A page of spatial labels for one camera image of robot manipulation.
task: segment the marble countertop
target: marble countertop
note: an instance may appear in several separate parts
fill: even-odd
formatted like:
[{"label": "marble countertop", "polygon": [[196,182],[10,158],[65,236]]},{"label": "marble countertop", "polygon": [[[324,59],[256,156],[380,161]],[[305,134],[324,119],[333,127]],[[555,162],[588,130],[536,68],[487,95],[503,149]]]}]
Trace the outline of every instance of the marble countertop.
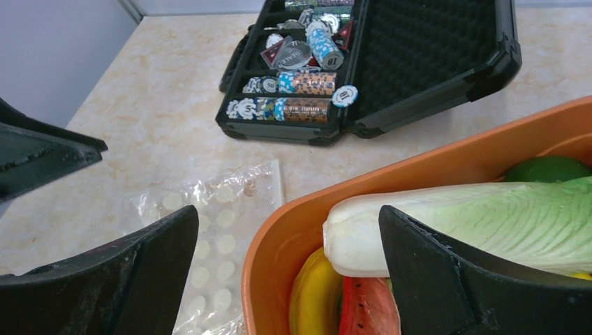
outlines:
[{"label": "marble countertop", "polygon": [[373,140],[330,148],[243,142],[214,117],[228,58],[257,15],[146,17],[68,128],[105,140],[103,162],[14,201],[0,274],[22,274],[127,233],[122,204],[147,186],[279,158],[287,201],[481,133],[592,88],[592,8],[518,9],[524,65],[506,89]]}]

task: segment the foam padding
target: foam padding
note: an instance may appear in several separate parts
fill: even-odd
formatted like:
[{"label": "foam padding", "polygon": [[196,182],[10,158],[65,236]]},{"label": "foam padding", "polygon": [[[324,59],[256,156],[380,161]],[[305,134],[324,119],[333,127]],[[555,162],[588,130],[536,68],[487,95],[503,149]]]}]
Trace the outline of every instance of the foam padding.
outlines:
[{"label": "foam padding", "polygon": [[485,64],[495,0],[371,0],[357,60],[358,118]]}]

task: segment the lime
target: lime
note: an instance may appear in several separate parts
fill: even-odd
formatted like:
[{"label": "lime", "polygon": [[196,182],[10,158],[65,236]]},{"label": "lime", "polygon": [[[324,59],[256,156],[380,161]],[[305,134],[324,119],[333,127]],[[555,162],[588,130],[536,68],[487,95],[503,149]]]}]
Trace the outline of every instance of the lime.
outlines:
[{"label": "lime", "polygon": [[555,183],[592,175],[592,169],[577,159],[543,156],[528,159],[510,169],[503,181]]}]

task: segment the black aluminum case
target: black aluminum case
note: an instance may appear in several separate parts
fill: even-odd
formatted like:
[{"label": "black aluminum case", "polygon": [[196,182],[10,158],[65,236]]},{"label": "black aluminum case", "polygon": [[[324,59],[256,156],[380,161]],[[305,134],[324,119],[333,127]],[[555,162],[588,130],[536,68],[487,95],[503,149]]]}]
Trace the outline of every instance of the black aluminum case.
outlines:
[{"label": "black aluminum case", "polygon": [[305,40],[301,29],[264,30],[299,17],[283,2],[265,2],[241,55],[233,57],[238,60],[216,116],[230,137],[318,146],[345,132],[373,138],[501,90],[522,63],[514,0],[359,0],[350,51],[337,71],[338,87],[360,91],[353,105],[331,106],[328,123],[229,119],[232,100],[319,97],[242,93],[249,78],[276,75],[259,55],[268,35]]}]

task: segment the orange plastic basket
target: orange plastic basket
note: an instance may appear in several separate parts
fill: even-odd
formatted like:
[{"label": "orange plastic basket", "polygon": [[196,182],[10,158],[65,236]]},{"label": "orange plastic basket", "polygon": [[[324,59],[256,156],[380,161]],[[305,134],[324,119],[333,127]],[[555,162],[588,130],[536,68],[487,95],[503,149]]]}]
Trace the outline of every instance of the orange plastic basket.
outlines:
[{"label": "orange plastic basket", "polygon": [[290,333],[292,282],[323,245],[331,207],[355,195],[493,181],[534,156],[562,155],[592,165],[592,96],[574,100],[285,204],[246,254],[242,303],[250,335]]}]

